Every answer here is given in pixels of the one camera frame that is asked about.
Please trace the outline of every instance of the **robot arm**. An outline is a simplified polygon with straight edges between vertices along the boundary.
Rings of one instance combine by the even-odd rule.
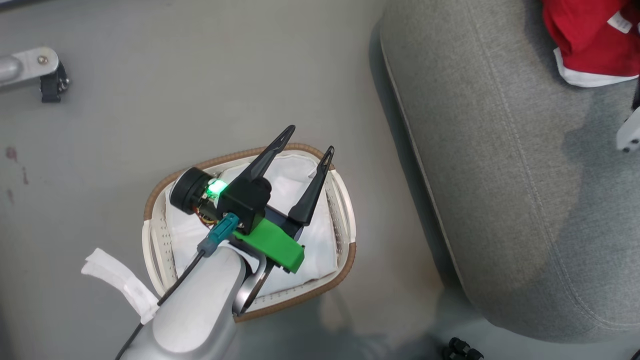
[[[60,102],[70,83],[58,54],[49,47],[0,56],[0,88],[35,78],[40,78],[42,102]]]
[[[273,267],[298,271],[304,247],[297,240],[311,221],[334,150],[329,147],[309,187],[284,215],[267,205],[271,184],[263,175],[294,130],[293,125],[285,129],[222,190],[212,175],[198,168],[176,180],[171,204],[187,214],[197,213],[207,223],[218,223],[198,246],[192,264],[158,302],[154,319],[136,328],[116,360],[221,359],[236,331],[233,316],[247,310]],[[259,260],[256,271],[236,251],[218,247],[227,239]]]

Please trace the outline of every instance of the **green bracket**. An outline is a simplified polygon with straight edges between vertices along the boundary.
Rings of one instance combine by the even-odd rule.
[[[305,248],[267,219],[262,219],[249,235],[237,231],[234,235],[294,274],[305,259]]]

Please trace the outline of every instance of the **laundry basket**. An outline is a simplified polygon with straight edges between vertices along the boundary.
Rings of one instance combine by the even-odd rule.
[[[205,161],[195,166],[206,172],[220,173],[228,168],[250,162],[262,150],[264,148],[237,152]],[[323,156],[321,151],[299,143],[287,145],[278,156],[288,154],[302,155],[314,160],[316,163]],[[145,221],[142,226],[142,250],[151,283],[160,296],[178,279],[173,263],[171,234],[164,214],[166,211],[165,190],[182,173],[183,170],[175,172],[162,180],[151,192],[145,206]],[[340,284],[351,270],[356,254],[356,224],[349,193],[333,165],[331,165],[324,181],[324,189],[326,190],[326,198],[329,203],[329,212],[335,232],[338,270],[321,279],[307,281],[294,288],[257,297],[247,312],[242,317],[236,318],[236,322],[268,315],[316,297]]]

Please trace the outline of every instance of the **blue connector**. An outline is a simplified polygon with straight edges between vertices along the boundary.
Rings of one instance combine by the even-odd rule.
[[[236,230],[239,221],[240,218],[235,214],[228,213],[209,231],[207,237],[198,244],[198,252],[204,250],[205,258],[211,256],[218,248],[218,245]]]

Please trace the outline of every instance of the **cable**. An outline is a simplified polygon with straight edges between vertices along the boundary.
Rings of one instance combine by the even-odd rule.
[[[187,268],[184,269],[184,272],[178,278],[178,281],[176,281],[175,284],[173,284],[173,286],[171,288],[169,288],[169,290],[167,290],[166,293],[164,293],[164,295],[160,298],[160,300],[157,303],[158,306],[161,306],[162,304],[164,304],[166,299],[168,299],[169,296],[171,296],[171,294],[178,288],[178,286],[180,286],[180,284],[182,284],[182,282],[189,275],[189,273],[196,267],[196,265],[202,259],[203,256],[204,256],[204,250],[200,251],[198,253],[198,255],[196,255],[196,258],[191,262],[191,264],[189,264],[189,266],[187,266]],[[129,345],[131,345],[131,343],[136,338],[136,336],[138,336],[138,333],[142,330],[143,326],[144,325],[142,325],[142,323],[139,323],[138,326],[136,326],[136,329],[133,330],[133,333],[131,334],[131,336],[129,336],[129,339],[127,339],[127,341],[124,343],[124,345],[122,346],[122,348],[118,352],[118,355],[116,355],[116,359],[115,360],[120,360],[120,358],[122,357],[124,352],[129,348]]]
[[[120,351],[118,352],[118,355],[116,355],[116,360],[120,360],[124,352],[129,348],[129,345],[131,345],[131,343],[133,342],[133,339],[135,339],[136,336],[138,336],[138,333],[142,330],[143,326],[144,325],[142,325],[142,323],[139,323],[138,326],[136,326],[136,329],[133,330],[133,334],[129,336],[129,339],[127,339],[127,342],[124,343],[124,346],[120,349]]]
[[[197,207],[193,207],[193,212],[196,213],[196,216],[198,217],[198,220],[200,220],[200,222],[202,223],[202,225],[204,225],[207,229],[211,229],[211,226],[214,226],[218,223],[217,220],[206,220],[204,218],[204,215],[200,213],[200,209],[198,209]]]

